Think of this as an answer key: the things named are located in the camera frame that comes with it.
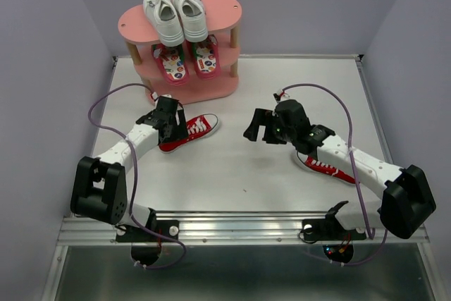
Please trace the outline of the red canvas sneaker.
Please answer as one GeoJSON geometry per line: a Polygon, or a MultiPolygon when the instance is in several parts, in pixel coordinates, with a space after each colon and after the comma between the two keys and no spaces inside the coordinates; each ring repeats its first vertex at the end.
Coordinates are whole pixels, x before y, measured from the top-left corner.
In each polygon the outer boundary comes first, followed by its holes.
{"type": "Polygon", "coordinates": [[[315,160],[312,156],[301,154],[296,150],[292,153],[292,160],[304,171],[321,174],[331,178],[336,178],[341,182],[349,185],[355,184],[355,179],[352,176],[347,175],[343,171],[337,169],[334,166],[323,163],[319,160],[315,160]]]}
{"type": "Polygon", "coordinates": [[[163,153],[171,153],[189,143],[211,137],[219,129],[220,120],[216,114],[205,113],[191,118],[187,122],[186,127],[186,138],[161,144],[159,145],[159,150],[163,153]]]}

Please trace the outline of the pink patterned flip-flop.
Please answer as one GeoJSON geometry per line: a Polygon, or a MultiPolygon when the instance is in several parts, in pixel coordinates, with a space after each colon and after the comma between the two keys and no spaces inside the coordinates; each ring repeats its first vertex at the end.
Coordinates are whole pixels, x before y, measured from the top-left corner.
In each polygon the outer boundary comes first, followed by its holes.
{"type": "Polygon", "coordinates": [[[167,47],[161,43],[151,46],[152,57],[163,79],[170,85],[184,85],[190,79],[185,52],[180,44],[167,47]]]}
{"type": "Polygon", "coordinates": [[[208,80],[221,73],[218,40],[215,35],[208,35],[201,42],[187,42],[187,48],[198,78],[208,80]]]}

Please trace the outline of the white sneaker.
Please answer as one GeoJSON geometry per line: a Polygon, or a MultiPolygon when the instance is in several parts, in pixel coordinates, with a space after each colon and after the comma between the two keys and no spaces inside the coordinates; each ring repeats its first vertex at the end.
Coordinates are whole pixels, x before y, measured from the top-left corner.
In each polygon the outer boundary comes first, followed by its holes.
{"type": "Polygon", "coordinates": [[[207,39],[206,11],[202,0],[172,0],[178,12],[185,39],[191,43],[207,39]]]}
{"type": "Polygon", "coordinates": [[[171,0],[143,0],[142,7],[164,46],[176,47],[184,42],[183,29],[171,0]]]}

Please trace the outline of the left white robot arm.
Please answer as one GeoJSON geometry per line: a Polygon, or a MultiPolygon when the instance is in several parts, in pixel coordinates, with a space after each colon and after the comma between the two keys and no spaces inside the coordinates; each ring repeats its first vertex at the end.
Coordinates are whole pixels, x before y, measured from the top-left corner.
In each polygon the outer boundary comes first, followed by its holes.
{"type": "Polygon", "coordinates": [[[160,97],[154,110],[120,136],[104,153],[78,162],[70,210],[110,225],[132,226],[140,240],[150,240],[156,235],[154,212],[134,205],[137,162],[159,145],[187,137],[184,109],[177,99],[160,97]]]}

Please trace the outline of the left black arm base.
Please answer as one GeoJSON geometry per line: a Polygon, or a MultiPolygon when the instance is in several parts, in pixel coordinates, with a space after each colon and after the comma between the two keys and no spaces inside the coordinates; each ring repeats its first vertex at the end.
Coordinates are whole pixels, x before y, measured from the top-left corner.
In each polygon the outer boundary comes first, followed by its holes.
{"type": "Polygon", "coordinates": [[[175,219],[154,220],[147,228],[152,233],[143,230],[136,225],[120,224],[114,226],[116,230],[115,241],[120,244],[130,244],[130,257],[135,266],[141,269],[158,269],[161,266],[169,266],[170,258],[168,248],[163,245],[177,244],[180,230],[180,222],[175,219]]]}

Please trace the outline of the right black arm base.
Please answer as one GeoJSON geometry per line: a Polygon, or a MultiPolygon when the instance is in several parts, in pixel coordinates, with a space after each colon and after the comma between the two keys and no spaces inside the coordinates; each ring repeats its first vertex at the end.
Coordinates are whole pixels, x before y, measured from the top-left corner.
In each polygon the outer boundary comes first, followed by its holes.
{"type": "Polygon", "coordinates": [[[365,240],[366,233],[357,230],[345,230],[336,219],[337,213],[348,201],[342,201],[331,207],[322,219],[304,219],[297,237],[308,245],[318,241],[339,241],[337,245],[323,245],[323,252],[332,263],[349,264],[354,255],[354,240],[365,240]]]}

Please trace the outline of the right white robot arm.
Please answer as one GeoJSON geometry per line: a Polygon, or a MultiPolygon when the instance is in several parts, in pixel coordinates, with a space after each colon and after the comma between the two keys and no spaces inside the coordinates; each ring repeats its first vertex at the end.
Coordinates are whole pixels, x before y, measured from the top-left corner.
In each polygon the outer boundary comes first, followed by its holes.
{"type": "Polygon", "coordinates": [[[294,99],[281,101],[274,110],[256,109],[244,137],[256,141],[260,127],[264,128],[264,142],[290,143],[297,152],[352,176],[377,196],[378,201],[366,211],[359,204],[346,201],[330,209],[324,229],[333,238],[369,227],[385,228],[399,238],[408,239],[436,209],[422,169],[388,164],[350,147],[330,128],[312,125],[303,106],[294,99]]]}

